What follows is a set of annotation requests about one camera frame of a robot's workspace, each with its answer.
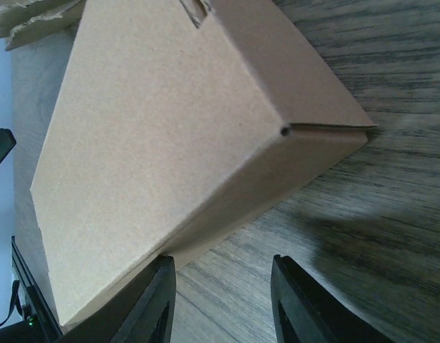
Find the cardboard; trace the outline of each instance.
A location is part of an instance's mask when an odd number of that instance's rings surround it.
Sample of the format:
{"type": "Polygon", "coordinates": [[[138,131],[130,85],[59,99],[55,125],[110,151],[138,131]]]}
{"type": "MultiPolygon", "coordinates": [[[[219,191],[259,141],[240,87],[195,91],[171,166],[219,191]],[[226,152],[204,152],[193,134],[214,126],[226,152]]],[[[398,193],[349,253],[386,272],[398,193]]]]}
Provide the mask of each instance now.
{"type": "Polygon", "coordinates": [[[72,0],[14,27],[6,42],[6,51],[11,51],[60,32],[82,17],[84,7],[85,0],[72,0]]]}
{"type": "Polygon", "coordinates": [[[88,1],[31,193],[62,326],[197,258],[374,124],[270,0],[88,1]]]}
{"type": "Polygon", "coordinates": [[[35,16],[69,3],[71,0],[1,0],[0,38],[6,38],[11,30],[35,16]]]}

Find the cardboard piece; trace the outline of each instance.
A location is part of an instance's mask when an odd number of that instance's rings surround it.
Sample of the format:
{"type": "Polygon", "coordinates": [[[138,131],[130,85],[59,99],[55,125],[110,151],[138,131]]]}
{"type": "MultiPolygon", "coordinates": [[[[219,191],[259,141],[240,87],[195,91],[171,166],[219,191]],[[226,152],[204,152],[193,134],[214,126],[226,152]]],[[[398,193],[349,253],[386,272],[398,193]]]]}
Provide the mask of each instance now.
{"type": "Polygon", "coordinates": [[[82,17],[84,7],[85,0],[72,0],[14,27],[6,42],[6,51],[11,51],[61,31],[82,17]]]}
{"type": "Polygon", "coordinates": [[[88,1],[31,186],[60,325],[197,258],[374,124],[270,0],[88,1]]]}
{"type": "Polygon", "coordinates": [[[71,0],[4,0],[0,6],[0,38],[8,37],[11,30],[35,16],[69,3],[71,0]]]}

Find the wood grain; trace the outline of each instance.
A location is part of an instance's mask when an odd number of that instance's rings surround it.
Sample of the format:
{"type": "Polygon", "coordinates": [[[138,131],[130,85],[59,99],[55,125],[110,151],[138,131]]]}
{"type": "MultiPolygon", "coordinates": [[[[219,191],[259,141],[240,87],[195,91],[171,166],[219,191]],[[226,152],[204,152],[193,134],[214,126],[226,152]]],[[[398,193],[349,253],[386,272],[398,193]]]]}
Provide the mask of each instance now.
{"type": "MultiPolygon", "coordinates": [[[[172,341],[275,342],[271,262],[288,254],[397,342],[440,342],[440,1],[275,2],[379,130],[178,273],[172,341]]],[[[68,38],[13,52],[17,230],[28,242],[38,234],[28,189],[68,38]]],[[[27,254],[43,271],[41,247],[27,254]]]]}

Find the black cable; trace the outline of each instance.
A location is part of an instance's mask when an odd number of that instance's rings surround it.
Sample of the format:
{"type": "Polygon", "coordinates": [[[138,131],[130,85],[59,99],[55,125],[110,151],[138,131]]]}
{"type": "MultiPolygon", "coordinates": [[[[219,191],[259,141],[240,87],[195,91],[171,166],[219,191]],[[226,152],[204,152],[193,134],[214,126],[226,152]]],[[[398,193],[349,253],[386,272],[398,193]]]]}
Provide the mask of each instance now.
{"type": "Polygon", "coordinates": [[[12,312],[14,311],[15,306],[17,306],[17,310],[19,312],[21,311],[20,299],[19,299],[19,287],[20,287],[20,281],[15,280],[12,283],[12,295],[11,295],[11,303],[9,304],[9,313],[7,314],[7,318],[2,323],[0,323],[0,327],[6,324],[6,322],[9,320],[9,318],[12,315],[12,312]]]}

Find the small hole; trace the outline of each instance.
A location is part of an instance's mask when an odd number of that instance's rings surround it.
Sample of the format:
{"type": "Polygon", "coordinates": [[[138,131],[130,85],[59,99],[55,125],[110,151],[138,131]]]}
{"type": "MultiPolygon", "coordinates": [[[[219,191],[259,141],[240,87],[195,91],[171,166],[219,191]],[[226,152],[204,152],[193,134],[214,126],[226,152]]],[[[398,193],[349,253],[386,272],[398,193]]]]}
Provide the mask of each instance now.
{"type": "Polygon", "coordinates": [[[280,134],[282,136],[288,136],[290,134],[290,128],[287,126],[282,127],[282,130],[280,130],[280,134]]]}

